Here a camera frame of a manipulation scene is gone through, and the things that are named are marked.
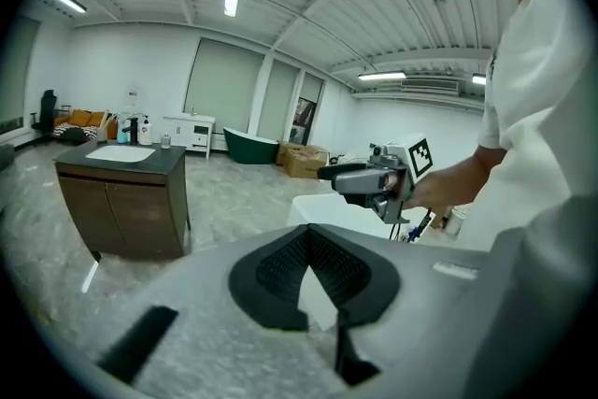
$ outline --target soap dispenser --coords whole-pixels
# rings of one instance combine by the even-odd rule
[[[126,145],[129,142],[128,135],[123,131],[127,126],[126,117],[124,117],[122,114],[117,115],[117,122],[119,123],[119,127],[116,134],[116,141],[122,145]]]
[[[148,116],[139,128],[139,145],[151,145],[151,123]]]

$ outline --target marble floor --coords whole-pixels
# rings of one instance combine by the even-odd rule
[[[0,247],[9,274],[32,313],[76,347],[102,312],[118,311],[171,262],[104,256],[86,293],[93,258],[68,213],[53,159],[73,148],[27,147],[0,173]],[[331,192],[330,184],[289,178],[273,165],[236,164],[227,155],[186,157],[192,253],[284,227],[293,197]]]

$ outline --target window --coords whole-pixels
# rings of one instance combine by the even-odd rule
[[[222,127],[247,132],[253,91],[263,56],[230,45],[202,40],[195,57],[185,112],[216,118]]]
[[[0,135],[22,128],[27,67],[39,22],[17,16],[0,50]]]
[[[319,78],[306,74],[299,96],[317,104],[318,99],[320,98],[321,84],[322,82]]]
[[[298,73],[297,68],[274,61],[263,99],[258,136],[271,140],[283,139],[292,89]]]

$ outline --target cardboard box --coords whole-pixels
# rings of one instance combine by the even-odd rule
[[[278,153],[275,164],[277,164],[278,166],[284,166],[284,162],[287,157],[287,151],[301,150],[303,147],[303,145],[297,145],[296,143],[278,141]]]
[[[284,171],[292,178],[318,179],[318,169],[328,163],[328,151],[309,145],[300,150],[288,150]]]

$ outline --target person's hand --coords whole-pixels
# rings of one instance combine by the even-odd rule
[[[440,178],[435,173],[430,173],[422,178],[416,184],[411,197],[403,203],[403,209],[441,207],[442,186],[440,183]]]

